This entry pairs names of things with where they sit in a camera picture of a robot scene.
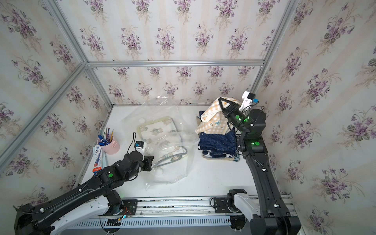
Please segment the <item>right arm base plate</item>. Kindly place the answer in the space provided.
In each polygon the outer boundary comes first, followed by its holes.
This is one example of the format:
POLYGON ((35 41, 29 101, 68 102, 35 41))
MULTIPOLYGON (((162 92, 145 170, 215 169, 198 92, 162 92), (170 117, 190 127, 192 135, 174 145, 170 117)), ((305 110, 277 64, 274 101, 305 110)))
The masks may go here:
POLYGON ((235 213, 229 208, 226 197, 213 197, 210 206, 214 208, 215 213, 235 213))

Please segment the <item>orange gingham sunflower blanket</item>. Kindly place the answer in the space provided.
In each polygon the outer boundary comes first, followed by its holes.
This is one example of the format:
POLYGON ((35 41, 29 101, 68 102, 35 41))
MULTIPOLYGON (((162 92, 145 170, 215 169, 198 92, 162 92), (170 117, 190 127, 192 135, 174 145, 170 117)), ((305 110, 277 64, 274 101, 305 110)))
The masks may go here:
POLYGON ((210 107, 200 116, 200 124, 196 128, 196 134, 219 134, 225 135, 229 133, 233 126, 228 126, 228 119, 224 116, 220 106, 219 98, 217 98, 210 107))

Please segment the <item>navy star pattern blanket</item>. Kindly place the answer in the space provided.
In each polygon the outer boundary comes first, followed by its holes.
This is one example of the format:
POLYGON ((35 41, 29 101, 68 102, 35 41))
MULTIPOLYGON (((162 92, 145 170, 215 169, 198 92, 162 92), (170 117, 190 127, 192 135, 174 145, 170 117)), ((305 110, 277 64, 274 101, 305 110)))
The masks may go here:
POLYGON ((229 159, 235 161, 236 139, 235 131, 229 120, 221 112, 221 117, 224 118, 223 124, 227 128, 226 134, 207 134, 200 132, 198 149, 202 151, 205 158, 211 159, 229 159))

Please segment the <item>blue bear pattern blanket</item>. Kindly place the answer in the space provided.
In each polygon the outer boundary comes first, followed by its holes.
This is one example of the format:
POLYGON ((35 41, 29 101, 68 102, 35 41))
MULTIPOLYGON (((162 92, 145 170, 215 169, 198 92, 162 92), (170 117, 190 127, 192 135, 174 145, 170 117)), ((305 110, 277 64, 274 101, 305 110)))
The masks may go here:
POLYGON ((232 156, 229 154, 206 154, 203 157, 207 160, 216 160, 216 161, 231 161, 231 162, 238 162, 240 160, 239 156, 232 156))

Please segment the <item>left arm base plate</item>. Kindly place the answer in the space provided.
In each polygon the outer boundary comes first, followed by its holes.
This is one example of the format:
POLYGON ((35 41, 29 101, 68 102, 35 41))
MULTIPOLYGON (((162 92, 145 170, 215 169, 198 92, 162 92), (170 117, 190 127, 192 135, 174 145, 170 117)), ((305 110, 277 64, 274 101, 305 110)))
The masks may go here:
POLYGON ((132 216, 136 214, 136 209, 138 205, 137 199, 125 199, 121 203, 116 202, 110 204, 108 211, 103 214, 104 216, 132 216))

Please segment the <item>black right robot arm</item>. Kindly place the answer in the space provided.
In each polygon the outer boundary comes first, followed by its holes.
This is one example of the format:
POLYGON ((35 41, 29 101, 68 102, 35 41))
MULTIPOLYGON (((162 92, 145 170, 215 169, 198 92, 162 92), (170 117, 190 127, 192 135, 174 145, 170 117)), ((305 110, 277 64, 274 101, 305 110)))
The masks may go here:
POLYGON ((230 190, 227 205, 231 211, 240 211, 250 223, 252 235, 297 235, 302 227, 296 215, 285 205, 273 176, 263 137, 266 114, 252 109, 248 114, 240 105, 225 98, 218 99, 229 123, 240 132, 238 150, 246 161, 255 183, 258 203, 252 202, 244 190, 230 190))

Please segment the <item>clear plastic vacuum bag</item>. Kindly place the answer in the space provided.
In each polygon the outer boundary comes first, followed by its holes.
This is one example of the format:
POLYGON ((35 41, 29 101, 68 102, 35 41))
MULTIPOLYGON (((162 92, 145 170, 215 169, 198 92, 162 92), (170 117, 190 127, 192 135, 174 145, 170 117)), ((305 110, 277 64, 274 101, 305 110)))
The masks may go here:
POLYGON ((154 157, 145 177, 147 189, 188 177, 199 137, 174 100, 166 95, 157 96, 127 114, 122 124, 146 144, 145 155, 154 157))

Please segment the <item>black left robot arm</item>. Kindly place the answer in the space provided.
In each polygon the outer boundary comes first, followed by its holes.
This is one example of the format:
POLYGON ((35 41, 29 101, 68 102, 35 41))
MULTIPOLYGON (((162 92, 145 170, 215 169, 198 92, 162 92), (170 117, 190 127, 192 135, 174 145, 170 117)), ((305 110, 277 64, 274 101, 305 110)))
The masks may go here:
POLYGON ((114 164, 99 170, 92 178, 64 195, 37 206, 19 207, 14 230, 17 235, 42 235, 52 232, 53 223, 99 196, 108 196, 141 171, 151 171, 154 157, 132 151, 114 164))

